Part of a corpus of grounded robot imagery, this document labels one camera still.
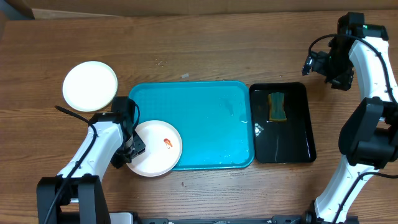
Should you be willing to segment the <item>white plate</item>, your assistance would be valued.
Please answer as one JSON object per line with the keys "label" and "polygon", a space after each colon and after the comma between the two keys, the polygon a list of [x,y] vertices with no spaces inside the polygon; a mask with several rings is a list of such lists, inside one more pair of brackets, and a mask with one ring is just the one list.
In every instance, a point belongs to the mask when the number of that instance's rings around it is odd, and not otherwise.
{"label": "white plate", "polygon": [[92,112],[106,107],[116,96],[118,78],[114,70],[99,61],[87,61],[73,67],[66,75],[62,93],[69,106]]}
{"label": "white plate", "polygon": [[172,170],[182,155],[182,138],[169,123],[159,120],[146,121],[136,128],[146,145],[145,151],[127,166],[144,177],[156,177]]}

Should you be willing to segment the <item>orange green sponge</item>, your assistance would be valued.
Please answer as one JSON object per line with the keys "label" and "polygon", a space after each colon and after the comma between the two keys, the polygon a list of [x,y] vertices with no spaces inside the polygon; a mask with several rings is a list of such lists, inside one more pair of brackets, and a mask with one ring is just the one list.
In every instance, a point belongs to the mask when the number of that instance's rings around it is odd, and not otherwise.
{"label": "orange green sponge", "polygon": [[269,120],[273,122],[285,122],[287,117],[284,110],[284,94],[273,92],[268,94]]}

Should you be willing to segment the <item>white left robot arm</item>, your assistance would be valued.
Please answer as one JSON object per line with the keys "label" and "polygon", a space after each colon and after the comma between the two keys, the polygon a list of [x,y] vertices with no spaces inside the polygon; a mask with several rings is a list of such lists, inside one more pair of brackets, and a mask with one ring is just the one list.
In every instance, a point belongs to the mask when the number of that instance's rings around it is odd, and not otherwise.
{"label": "white left robot arm", "polygon": [[101,181],[115,168],[144,152],[135,128],[135,111],[96,113],[88,120],[88,133],[72,160],[55,176],[37,184],[39,223],[134,223],[132,212],[110,212]]}

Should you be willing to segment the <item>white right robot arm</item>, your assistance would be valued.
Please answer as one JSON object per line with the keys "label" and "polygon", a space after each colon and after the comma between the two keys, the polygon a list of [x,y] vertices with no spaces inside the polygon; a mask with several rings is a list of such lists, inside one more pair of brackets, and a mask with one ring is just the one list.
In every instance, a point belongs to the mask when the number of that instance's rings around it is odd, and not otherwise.
{"label": "white right robot arm", "polygon": [[331,34],[328,53],[308,52],[302,73],[317,72],[337,89],[356,72],[361,102],[340,131],[341,159],[326,189],[301,217],[302,223],[357,223],[348,210],[387,163],[397,160],[397,83],[385,37]]}

